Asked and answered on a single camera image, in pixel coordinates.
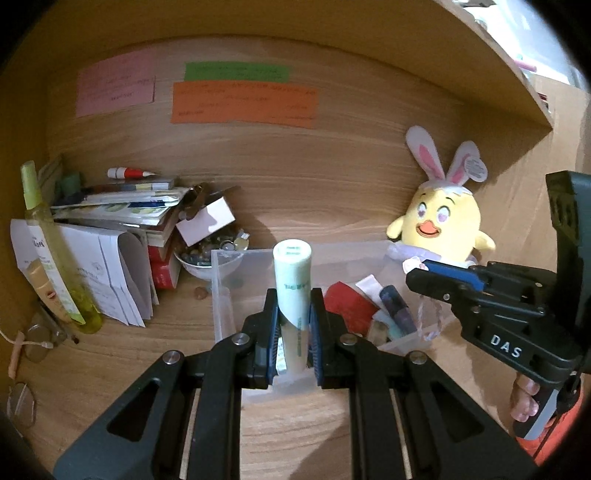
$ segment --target coins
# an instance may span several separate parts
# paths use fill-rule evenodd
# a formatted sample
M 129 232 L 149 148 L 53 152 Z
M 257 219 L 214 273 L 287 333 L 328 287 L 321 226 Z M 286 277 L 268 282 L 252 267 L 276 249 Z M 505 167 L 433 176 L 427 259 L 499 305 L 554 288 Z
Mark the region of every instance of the coins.
M 180 257 L 184 262 L 197 267 L 211 267 L 212 250 L 244 251 L 248 249 L 249 236 L 243 229 L 236 233 L 236 228 L 229 225 L 185 248 Z

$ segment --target red box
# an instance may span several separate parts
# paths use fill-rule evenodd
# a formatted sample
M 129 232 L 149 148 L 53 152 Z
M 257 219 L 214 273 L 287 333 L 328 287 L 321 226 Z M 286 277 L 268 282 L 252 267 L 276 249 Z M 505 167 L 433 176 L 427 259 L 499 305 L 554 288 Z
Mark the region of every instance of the red box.
M 174 290 L 177 287 L 178 276 L 181 273 L 181 262 L 174 256 L 174 244 L 170 242 L 164 261 L 153 261 L 150 257 L 152 279 L 154 286 L 162 290 Z

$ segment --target green paper strip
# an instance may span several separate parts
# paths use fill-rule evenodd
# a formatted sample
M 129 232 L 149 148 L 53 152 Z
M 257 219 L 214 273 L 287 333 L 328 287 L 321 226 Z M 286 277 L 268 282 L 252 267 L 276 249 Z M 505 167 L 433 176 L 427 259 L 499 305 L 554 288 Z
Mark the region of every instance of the green paper strip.
M 285 65 L 248 61 L 192 61 L 186 63 L 184 79 L 287 83 L 290 80 L 290 68 Z

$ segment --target bunny ears headband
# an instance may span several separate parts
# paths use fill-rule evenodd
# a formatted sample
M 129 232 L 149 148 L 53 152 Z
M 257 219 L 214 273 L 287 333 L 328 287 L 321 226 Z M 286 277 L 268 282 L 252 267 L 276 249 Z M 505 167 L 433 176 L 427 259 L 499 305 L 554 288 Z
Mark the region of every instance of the bunny ears headband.
M 414 158 L 429 177 L 429 181 L 421 186 L 431 186 L 436 189 L 456 186 L 462 193 L 472 194 L 470 190 L 462 187 L 462 185 L 470 179 L 465 167 L 466 160 L 469 158 L 480 159 L 480 152 L 474 142 L 466 141 L 457 148 L 453 162 L 447 171 L 447 175 L 445 175 L 439 155 L 437 155 L 435 143 L 431 135 L 423 127 L 416 125 L 409 128 L 406 141 Z

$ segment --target yellow plush toy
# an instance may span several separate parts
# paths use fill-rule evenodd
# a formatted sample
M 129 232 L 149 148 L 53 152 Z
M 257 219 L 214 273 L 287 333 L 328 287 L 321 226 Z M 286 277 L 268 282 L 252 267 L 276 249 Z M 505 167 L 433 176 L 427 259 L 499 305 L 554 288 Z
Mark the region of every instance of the yellow plush toy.
M 429 180 L 418 188 L 406 214 L 386 230 L 391 239 L 402 234 L 401 242 L 394 244 L 397 257 L 417 256 L 464 267 L 473 264 L 469 259 L 473 248 L 495 249 L 491 237 L 480 231 L 480 210 L 472 192 L 463 187 L 470 178 L 466 160 L 476 161 L 477 168 L 482 166 L 486 172 L 476 144 L 462 143 L 445 175 L 435 143 L 424 128 L 411 127 L 406 139 Z

